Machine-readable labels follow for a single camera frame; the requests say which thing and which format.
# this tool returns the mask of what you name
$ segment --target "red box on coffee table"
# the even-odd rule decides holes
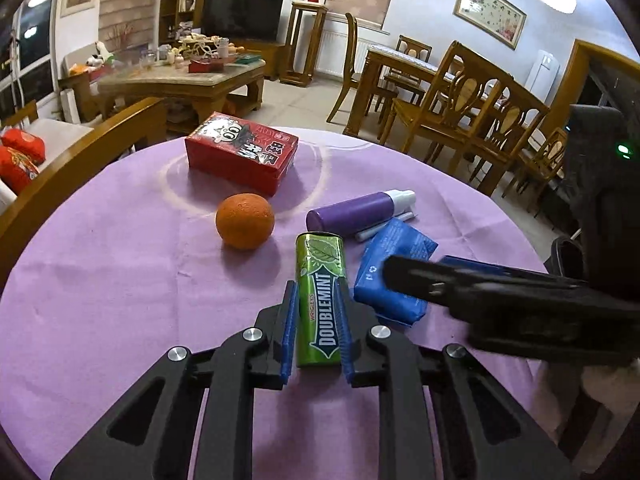
[[[189,167],[273,196],[298,149],[296,136],[214,113],[184,139]]]

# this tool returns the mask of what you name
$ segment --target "purple tablecloth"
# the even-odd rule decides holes
[[[434,260],[544,270],[511,220],[464,183],[361,139],[282,129],[301,145],[255,253],[224,248],[214,222],[216,205],[244,190],[190,173],[181,139],[111,164],[24,251],[0,300],[0,421],[41,478],[167,349],[218,346],[280,302],[310,208],[413,189],[412,225],[440,244]],[[346,250],[353,283],[364,246]],[[437,349],[464,333],[437,305],[408,331]],[[474,353],[530,407],[537,363]],[[256,391],[254,423],[254,478],[377,477],[378,394],[351,390],[338,370],[296,370],[283,392]]]

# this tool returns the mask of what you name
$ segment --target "tv stand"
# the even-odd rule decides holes
[[[286,53],[284,44],[260,40],[236,40],[235,38],[230,38],[229,41],[235,46],[244,46],[247,50],[260,52],[266,63],[264,67],[265,78],[271,81],[280,78],[280,67]]]

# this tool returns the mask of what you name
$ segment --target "plush toy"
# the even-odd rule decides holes
[[[107,47],[104,45],[103,42],[101,41],[96,41],[95,42],[95,47],[98,49],[98,52],[100,52],[100,57],[103,61],[104,64],[112,64],[114,61],[114,55],[109,52],[107,50]]]
[[[87,65],[88,67],[94,70],[98,70],[104,65],[104,60],[100,56],[97,56],[94,54],[93,56],[91,56],[89,59],[86,60],[85,65]]]

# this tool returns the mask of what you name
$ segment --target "red pillow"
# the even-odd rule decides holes
[[[44,140],[19,128],[11,128],[2,134],[2,145],[27,155],[37,166],[44,162]]]
[[[31,159],[23,153],[0,146],[0,178],[16,195],[38,176]]]

